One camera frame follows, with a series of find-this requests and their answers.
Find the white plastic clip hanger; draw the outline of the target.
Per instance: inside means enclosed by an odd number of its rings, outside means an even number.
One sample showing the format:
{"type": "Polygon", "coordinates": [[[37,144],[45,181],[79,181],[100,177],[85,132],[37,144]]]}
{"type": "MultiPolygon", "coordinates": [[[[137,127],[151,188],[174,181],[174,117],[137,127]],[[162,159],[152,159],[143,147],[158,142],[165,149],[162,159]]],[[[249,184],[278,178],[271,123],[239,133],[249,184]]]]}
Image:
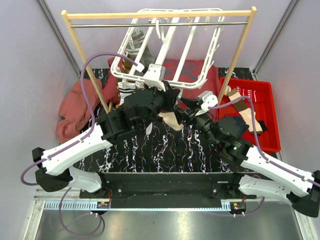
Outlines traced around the white plastic clip hanger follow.
{"type": "MultiPolygon", "coordinates": [[[[225,22],[220,8],[199,8],[199,9],[153,9],[145,8],[139,10],[140,14],[150,14],[150,24],[158,23],[207,23],[207,22],[225,22]]],[[[138,18],[133,18],[131,24],[138,24],[138,18]]],[[[218,48],[218,40],[222,32],[222,25],[215,25],[215,29],[208,46],[204,63],[195,82],[179,81],[182,68],[187,56],[191,50],[193,39],[196,35],[197,29],[201,26],[152,26],[148,27],[147,32],[143,37],[134,39],[135,36],[140,34],[141,27],[129,27],[123,42],[118,50],[119,54],[124,54],[129,49],[135,49],[134,43],[140,44],[134,53],[132,53],[133,60],[138,65],[133,65],[129,73],[123,73],[118,64],[120,57],[115,57],[110,71],[113,76],[125,82],[141,82],[145,83],[143,76],[137,75],[141,66],[148,67],[147,59],[144,57],[144,52],[147,49],[152,32],[155,31],[158,39],[162,42],[157,58],[154,64],[164,65],[164,61],[169,52],[176,51],[180,54],[179,63],[172,80],[169,81],[170,85],[180,89],[200,89],[207,80],[207,73],[214,63],[213,56],[218,48]]]]}

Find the olive green ribbed sock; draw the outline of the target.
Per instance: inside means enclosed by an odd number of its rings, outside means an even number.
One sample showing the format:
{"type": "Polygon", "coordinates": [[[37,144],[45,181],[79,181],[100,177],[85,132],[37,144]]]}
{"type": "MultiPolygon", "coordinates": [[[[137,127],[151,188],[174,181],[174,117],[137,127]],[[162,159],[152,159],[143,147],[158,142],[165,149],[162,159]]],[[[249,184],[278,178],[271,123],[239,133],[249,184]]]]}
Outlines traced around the olive green ribbed sock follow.
{"type": "Polygon", "coordinates": [[[128,74],[131,71],[133,64],[131,61],[124,59],[122,61],[122,72],[128,74]]]}

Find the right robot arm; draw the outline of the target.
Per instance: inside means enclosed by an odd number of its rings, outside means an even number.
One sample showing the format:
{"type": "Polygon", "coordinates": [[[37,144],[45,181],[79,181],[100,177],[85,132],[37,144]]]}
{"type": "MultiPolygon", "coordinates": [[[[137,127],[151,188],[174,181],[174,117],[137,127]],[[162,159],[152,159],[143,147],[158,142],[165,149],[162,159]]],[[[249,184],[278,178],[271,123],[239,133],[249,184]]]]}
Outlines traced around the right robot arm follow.
{"type": "Polygon", "coordinates": [[[192,125],[214,147],[220,158],[242,168],[258,172],[268,179],[255,180],[242,174],[227,185],[228,195],[271,197],[292,206],[297,212],[317,218],[320,212],[320,172],[305,171],[291,166],[263,152],[258,143],[242,137],[247,126],[243,120],[226,116],[213,122],[209,109],[216,105],[211,100],[182,99],[187,109],[174,108],[178,123],[192,125]]]}

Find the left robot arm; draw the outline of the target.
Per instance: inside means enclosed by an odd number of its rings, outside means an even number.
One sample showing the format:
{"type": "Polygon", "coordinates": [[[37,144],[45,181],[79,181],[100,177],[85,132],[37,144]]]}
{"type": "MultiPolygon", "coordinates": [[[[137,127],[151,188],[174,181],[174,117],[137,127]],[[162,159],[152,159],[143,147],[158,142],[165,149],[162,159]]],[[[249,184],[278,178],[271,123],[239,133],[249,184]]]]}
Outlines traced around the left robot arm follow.
{"type": "Polygon", "coordinates": [[[79,136],[52,149],[34,149],[33,153],[41,161],[40,168],[35,172],[37,185],[46,192],[69,187],[103,198],[108,193],[108,186],[102,176],[79,170],[73,165],[138,133],[148,135],[160,112],[174,110],[179,93],[179,89],[162,91],[156,87],[139,88],[125,97],[120,107],[101,115],[90,129],[79,136]]]}

